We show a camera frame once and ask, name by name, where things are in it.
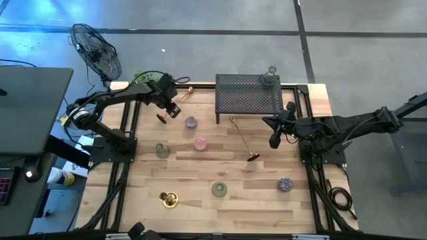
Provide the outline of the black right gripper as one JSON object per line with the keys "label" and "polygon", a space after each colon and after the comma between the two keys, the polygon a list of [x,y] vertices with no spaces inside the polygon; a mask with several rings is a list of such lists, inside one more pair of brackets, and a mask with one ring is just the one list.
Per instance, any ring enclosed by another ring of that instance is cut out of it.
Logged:
{"label": "black right gripper", "polygon": [[296,136],[296,104],[288,102],[286,109],[281,110],[277,115],[262,117],[262,121],[266,123],[273,133],[269,139],[269,144],[272,149],[277,149],[281,143],[281,136],[285,135],[286,141],[289,144],[298,142],[299,137]]}

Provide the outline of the tall gold candlestick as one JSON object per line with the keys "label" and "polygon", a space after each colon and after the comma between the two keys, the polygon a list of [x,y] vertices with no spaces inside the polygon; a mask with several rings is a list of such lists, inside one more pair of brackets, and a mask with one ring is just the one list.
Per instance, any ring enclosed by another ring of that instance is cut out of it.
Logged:
{"label": "tall gold candlestick", "polygon": [[[186,92],[185,92],[185,94],[179,99],[179,101],[177,101],[176,102],[176,104],[179,104],[186,96],[188,96],[188,95],[190,95],[190,94],[192,94],[193,93],[193,90],[194,90],[194,88],[193,87],[189,87],[187,90],[186,90]],[[156,115],[156,117],[162,122],[162,123],[164,123],[164,124],[166,124],[167,123],[167,121],[166,121],[166,117],[168,116],[168,114],[167,113],[165,113],[165,114],[163,114],[163,115],[159,115],[159,114],[157,114]]]}
{"label": "tall gold candlestick", "polygon": [[242,135],[242,132],[240,131],[240,128],[238,127],[238,124],[237,124],[237,121],[236,121],[236,117],[235,117],[234,115],[232,115],[232,116],[230,117],[230,121],[234,124],[234,126],[235,126],[235,128],[236,128],[237,132],[239,133],[240,137],[242,138],[242,141],[244,142],[244,145],[245,145],[246,149],[247,149],[247,150],[248,150],[248,152],[249,152],[249,156],[248,156],[248,158],[247,158],[247,162],[251,162],[251,161],[254,161],[254,160],[256,160],[257,158],[259,158],[259,157],[260,157],[260,154],[258,154],[258,153],[254,153],[254,152],[250,149],[249,145],[247,144],[247,142],[246,142],[246,140],[245,140],[244,136]]}

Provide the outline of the clear ribbed glass candle holder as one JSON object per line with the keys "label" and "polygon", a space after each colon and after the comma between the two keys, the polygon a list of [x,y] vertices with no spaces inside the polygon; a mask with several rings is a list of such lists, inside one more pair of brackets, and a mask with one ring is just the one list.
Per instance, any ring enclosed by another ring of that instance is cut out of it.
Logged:
{"label": "clear ribbed glass candle holder", "polygon": [[265,86],[272,86],[275,84],[277,76],[276,76],[277,68],[276,66],[269,66],[268,70],[262,75],[261,82]]}
{"label": "clear ribbed glass candle holder", "polygon": [[159,159],[167,159],[170,155],[170,148],[163,143],[158,143],[155,146],[155,153]]}

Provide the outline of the blue mosaic candle holder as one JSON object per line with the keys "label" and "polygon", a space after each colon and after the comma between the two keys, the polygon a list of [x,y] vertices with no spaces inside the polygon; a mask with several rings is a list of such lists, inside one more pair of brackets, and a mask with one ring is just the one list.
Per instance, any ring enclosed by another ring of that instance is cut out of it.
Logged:
{"label": "blue mosaic candle holder", "polygon": [[289,177],[283,177],[278,181],[278,189],[282,192],[290,192],[294,188],[294,182]]}

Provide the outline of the green glass jar front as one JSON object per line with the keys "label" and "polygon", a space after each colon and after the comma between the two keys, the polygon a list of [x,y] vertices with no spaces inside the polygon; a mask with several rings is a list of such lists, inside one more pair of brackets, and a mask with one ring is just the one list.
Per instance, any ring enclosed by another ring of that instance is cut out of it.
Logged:
{"label": "green glass jar front", "polygon": [[223,182],[220,182],[220,181],[215,182],[211,188],[211,192],[212,192],[213,196],[217,197],[217,198],[224,197],[226,195],[227,191],[228,191],[228,188],[227,188],[226,184]]}

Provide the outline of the short gold candle holder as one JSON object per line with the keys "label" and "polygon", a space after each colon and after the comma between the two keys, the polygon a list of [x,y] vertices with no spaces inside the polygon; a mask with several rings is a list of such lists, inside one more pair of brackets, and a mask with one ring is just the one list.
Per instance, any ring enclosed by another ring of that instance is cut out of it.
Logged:
{"label": "short gold candle holder", "polygon": [[179,201],[179,197],[174,192],[162,192],[159,194],[159,200],[163,203],[163,205],[167,208],[174,208]]}

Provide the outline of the green potted plant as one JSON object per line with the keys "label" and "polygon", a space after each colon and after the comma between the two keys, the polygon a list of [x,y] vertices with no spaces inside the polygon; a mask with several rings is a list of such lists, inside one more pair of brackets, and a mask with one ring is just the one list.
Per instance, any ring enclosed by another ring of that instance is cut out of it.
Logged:
{"label": "green potted plant", "polygon": [[148,83],[150,81],[157,81],[159,78],[155,71],[141,71],[136,70],[133,73],[132,83]]}

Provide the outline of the black floor fan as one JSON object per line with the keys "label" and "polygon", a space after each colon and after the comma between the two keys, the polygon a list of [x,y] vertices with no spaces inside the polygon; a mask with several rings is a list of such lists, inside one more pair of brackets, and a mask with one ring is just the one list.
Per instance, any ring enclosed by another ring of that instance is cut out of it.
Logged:
{"label": "black floor fan", "polygon": [[105,88],[109,89],[109,84],[120,78],[122,68],[117,49],[97,30],[84,23],[75,23],[71,27],[70,40],[85,64],[100,77]]}

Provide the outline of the black rounded object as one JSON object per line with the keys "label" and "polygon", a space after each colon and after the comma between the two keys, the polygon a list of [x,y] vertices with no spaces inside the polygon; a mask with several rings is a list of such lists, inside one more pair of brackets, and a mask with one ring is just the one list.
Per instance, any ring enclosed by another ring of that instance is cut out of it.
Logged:
{"label": "black rounded object", "polygon": [[142,222],[137,222],[127,233],[131,240],[161,240],[153,230],[146,230]]}

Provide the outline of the white yellow tub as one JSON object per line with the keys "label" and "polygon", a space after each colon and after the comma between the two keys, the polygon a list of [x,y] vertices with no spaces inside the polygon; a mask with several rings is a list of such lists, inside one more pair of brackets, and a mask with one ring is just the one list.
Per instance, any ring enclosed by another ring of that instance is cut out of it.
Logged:
{"label": "white yellow tub", "polygon": [[52,167],[47,179],[48,184],[60,184],[66,187],[73,185],[75,175],[63,169]]}

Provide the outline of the grey metal stand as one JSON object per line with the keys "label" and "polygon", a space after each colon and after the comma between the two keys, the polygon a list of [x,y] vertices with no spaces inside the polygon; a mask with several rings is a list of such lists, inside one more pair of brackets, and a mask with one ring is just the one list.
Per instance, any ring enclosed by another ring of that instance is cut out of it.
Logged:
{"label": "grey metal stand", "polygon": [[427,107],[427,91],[411,97],[394,112],[406,124],[404,132],[391,134],[391,140],[404,171],[404,182],[392,187],[394,196],[415,191],[427,191],[427,177],[423,177],[417,163],[427,163],[427,117],[408,117]]}

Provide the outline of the dark grey monitor panel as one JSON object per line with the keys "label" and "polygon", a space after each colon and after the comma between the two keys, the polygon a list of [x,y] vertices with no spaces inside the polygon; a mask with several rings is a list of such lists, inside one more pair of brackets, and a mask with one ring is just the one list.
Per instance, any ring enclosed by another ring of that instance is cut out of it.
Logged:
{"label": "dark grey monitor panel", "polygon": [[0,154],[44,150],[73,69],[0,67]]}

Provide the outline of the black keyboard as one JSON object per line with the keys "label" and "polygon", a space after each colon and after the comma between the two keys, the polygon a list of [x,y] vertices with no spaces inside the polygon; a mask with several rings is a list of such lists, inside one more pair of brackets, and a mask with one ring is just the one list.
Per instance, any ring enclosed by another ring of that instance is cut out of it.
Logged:
{"label": "black keyboard", "polygon": [[0,167],[0,205],[9,203],[16,175],[16,167]]}

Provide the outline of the black desk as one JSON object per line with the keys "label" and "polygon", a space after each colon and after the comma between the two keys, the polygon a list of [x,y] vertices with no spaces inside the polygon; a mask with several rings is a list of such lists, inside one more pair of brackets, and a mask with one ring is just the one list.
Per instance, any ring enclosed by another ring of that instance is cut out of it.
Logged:
{"label": "black desk", "polygon": [[0,205],[0,237],[26,235],[39,211],[47,188],[47,178],[56,160],[56,156],[45,153],[39,157],[41,176],[39,180],[30,183],[25,179],[23,171],[24,158],[0,157],[0,168],[14,167],[16,176],[9,203]]}

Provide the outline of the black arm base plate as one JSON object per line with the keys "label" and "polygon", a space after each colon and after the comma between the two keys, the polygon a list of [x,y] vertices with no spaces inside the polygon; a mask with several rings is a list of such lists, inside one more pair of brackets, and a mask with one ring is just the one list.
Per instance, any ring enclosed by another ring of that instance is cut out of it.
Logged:
{"label": "black arm base plate", "polygon": [[305,165],[345,164],[344,150],[351,143],[351,141],[342,143],[331,137],[313,141],[299,140],[301,162]]}
{"label": "black arm base plate", "polygon": [[131,163],[135,159],[137,138],[130,137],[118,142],[107,140],[104,137],[96,137],[93,141],[93,148],[90,152],[89,160],[94,163]]}

